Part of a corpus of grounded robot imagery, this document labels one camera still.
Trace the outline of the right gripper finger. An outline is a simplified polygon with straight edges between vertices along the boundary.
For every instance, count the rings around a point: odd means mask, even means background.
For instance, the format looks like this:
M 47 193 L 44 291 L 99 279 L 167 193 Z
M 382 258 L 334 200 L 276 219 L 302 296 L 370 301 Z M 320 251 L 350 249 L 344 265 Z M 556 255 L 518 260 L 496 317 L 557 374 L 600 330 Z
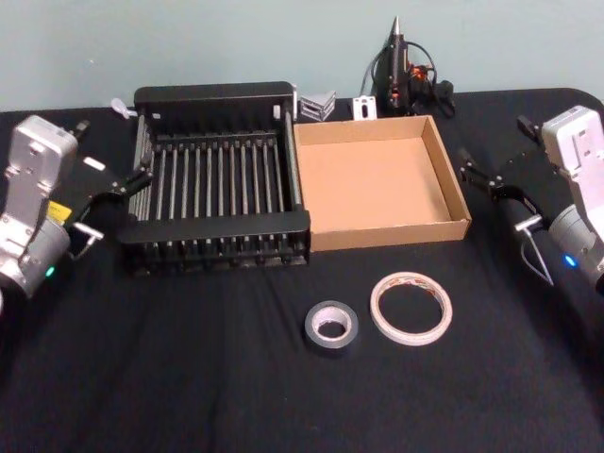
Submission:
M 459 154 L 462 160 L 459 170 L 462 182 L 486 193 L 493 201 L 504 199 L 507 196 L 501 175 L 483 171 L 465 147 L 459 149 Z
M 539 125 L 533 123 L 525 115 L 516 117 L 516 125 L 518 129 L 531 141 L 536 144 L 543 144 L 542 129 Z

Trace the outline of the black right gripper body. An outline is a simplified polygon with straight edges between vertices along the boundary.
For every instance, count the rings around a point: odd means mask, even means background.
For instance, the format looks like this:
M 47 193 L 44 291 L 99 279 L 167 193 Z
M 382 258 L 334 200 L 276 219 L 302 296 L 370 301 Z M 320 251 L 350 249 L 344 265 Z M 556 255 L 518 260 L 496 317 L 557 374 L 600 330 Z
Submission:
M 494 201 L 512 199 L 531 215 L 540 215 L 545 227 L 564 210 L 564 179 L 540 147 L 525 149 L 508 159 L 496 172 L 490 189 Z

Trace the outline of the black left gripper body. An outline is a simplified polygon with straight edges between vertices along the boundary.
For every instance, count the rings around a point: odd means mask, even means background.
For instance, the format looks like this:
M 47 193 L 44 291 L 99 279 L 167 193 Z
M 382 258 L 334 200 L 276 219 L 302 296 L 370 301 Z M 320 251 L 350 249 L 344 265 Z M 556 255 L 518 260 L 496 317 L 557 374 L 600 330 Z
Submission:
M 121 196 L 121 183 L 110 168 L 91 157 L 77 157 L 72 169 L 52 192 L 48 214 L 69 230 L 101 202 Z

